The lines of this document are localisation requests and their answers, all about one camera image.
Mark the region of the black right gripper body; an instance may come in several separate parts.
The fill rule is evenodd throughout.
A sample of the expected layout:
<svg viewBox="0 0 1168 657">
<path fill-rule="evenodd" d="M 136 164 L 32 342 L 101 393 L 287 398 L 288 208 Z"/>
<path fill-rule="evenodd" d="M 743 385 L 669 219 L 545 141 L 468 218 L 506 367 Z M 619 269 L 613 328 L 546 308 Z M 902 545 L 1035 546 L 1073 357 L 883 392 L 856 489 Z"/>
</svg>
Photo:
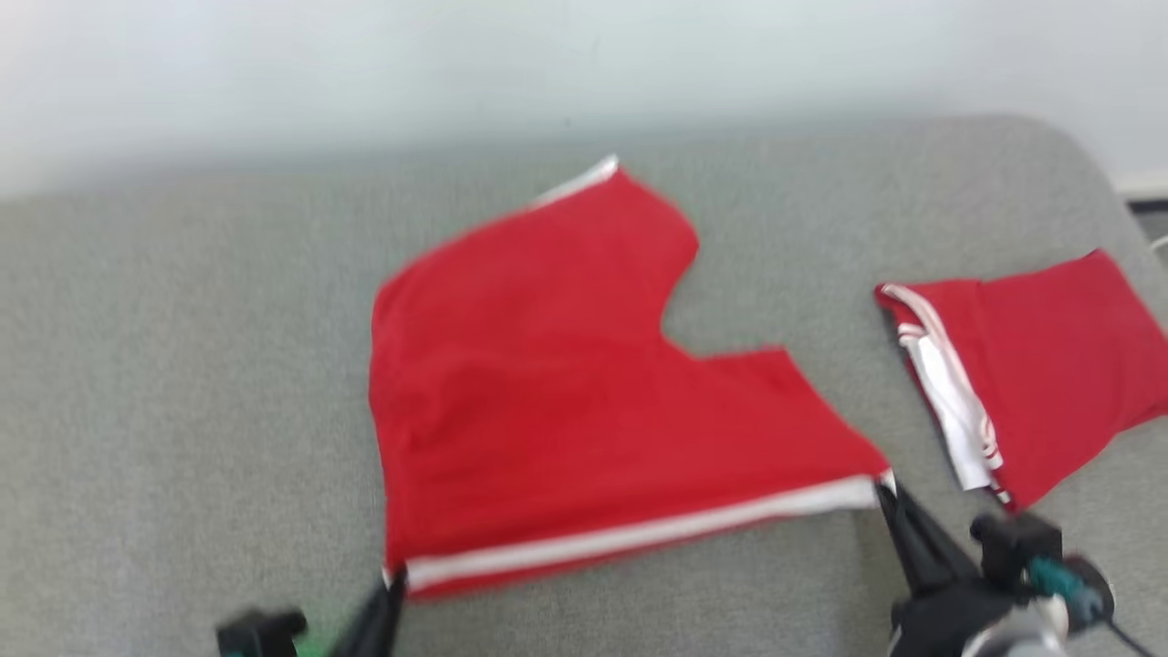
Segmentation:
<svg viewBox="0 0 1168 657">
<path fill-rule="evenodd" d="M 983 585 L 954 585 L 892 609 L 890 657 L 961 657 L 966 644 L 1011 611 L 1014 601 Z"/>
</svg>

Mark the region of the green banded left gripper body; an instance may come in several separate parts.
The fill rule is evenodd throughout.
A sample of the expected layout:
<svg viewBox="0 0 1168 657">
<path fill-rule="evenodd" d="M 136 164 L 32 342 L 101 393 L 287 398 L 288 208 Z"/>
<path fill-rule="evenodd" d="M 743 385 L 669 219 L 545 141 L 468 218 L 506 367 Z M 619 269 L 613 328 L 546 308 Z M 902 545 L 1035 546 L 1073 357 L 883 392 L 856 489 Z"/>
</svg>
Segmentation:
<svg viewBox="0 0 1168 657">
<path fill-rule="evenodd" d="M 350 657 L 349 632 L 338 628 L 313 628 L 293 639 L 296 657 Z"/>
</svg>

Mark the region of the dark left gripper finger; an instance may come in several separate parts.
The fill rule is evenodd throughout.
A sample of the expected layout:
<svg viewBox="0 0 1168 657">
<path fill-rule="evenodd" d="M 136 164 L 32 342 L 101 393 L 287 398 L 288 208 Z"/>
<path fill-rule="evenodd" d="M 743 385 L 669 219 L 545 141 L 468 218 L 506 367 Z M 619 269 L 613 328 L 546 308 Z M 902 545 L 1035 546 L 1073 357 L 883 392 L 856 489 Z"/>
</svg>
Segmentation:
<svg viewBox="0 0 1168 657">
<path fill-rule="evenodd" d="M 392 657 L 406 593 L 406 570 L 371 587 L 333 644 L 333 657 Z"/>
</svg>

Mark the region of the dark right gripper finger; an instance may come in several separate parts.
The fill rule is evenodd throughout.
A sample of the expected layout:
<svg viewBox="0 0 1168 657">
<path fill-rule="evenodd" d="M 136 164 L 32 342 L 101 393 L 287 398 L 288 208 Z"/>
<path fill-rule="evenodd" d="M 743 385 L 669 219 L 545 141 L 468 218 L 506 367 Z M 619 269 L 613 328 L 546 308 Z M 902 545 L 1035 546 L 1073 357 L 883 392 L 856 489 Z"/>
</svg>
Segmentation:
<svg viewBox="0 0 1168 657">
<path fill-rule="evenodd" d="M 981 578 L 979 566 L 908 489 L 880 483 L 876 495 L 911 599 Z"/>
</svg>

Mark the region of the red basketball jersey white sleeves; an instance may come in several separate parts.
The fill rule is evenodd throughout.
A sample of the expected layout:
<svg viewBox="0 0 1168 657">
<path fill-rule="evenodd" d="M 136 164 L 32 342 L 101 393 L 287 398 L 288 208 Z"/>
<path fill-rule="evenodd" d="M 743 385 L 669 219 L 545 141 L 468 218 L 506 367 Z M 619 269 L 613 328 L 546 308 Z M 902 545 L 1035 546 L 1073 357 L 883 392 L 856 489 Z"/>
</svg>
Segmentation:
<svg viewBox="0 0 1168 657">
<path fill-rule="evenodd" d="M 1168 415 L 1168 337 L 1100 249 L 1033 274 L 880 284 L 955 480 L 1011 510 Z"/>
</svg>

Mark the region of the red shorts white stripe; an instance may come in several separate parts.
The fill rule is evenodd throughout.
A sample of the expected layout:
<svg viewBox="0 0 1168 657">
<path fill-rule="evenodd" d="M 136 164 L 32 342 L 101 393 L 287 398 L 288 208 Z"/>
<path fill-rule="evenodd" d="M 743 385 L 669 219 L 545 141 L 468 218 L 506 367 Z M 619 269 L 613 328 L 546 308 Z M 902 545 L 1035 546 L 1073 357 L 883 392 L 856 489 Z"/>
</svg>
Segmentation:
<svg viewBox="0 0 1168 657">
<path fill-rule="evenodd" d="M 693 355 L 663 333 L 697 255 L 610 155 L 380 288 L 387 583 L 449 595 L 877 505 L 892 466 L 788 350 Z"/>
</svg>

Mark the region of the grey fabric sofa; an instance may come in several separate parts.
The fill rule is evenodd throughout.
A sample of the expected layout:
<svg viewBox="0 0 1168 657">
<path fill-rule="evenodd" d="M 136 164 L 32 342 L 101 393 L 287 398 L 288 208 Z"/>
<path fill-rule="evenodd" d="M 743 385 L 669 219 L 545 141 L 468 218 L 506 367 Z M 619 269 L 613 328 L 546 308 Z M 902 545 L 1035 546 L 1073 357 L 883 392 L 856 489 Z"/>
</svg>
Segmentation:
<svg viewBox="0 0 1168 657">
<path fill-rule="evenodd" d="M 252 606 L 300 606 L 331 639 L 381 576 L 380 283 L 611 153 L 702 243 L 668 333 L 788 346 L 961 537 L 987 499 L 953 483 L 872 288 L 1104 248 L 1168 321 L 1168 267 L 1094 159 L 1018 117 L 262 162 L 0 203 L 0 657 L 215 657 L 215 625 Z"/>
</svg>

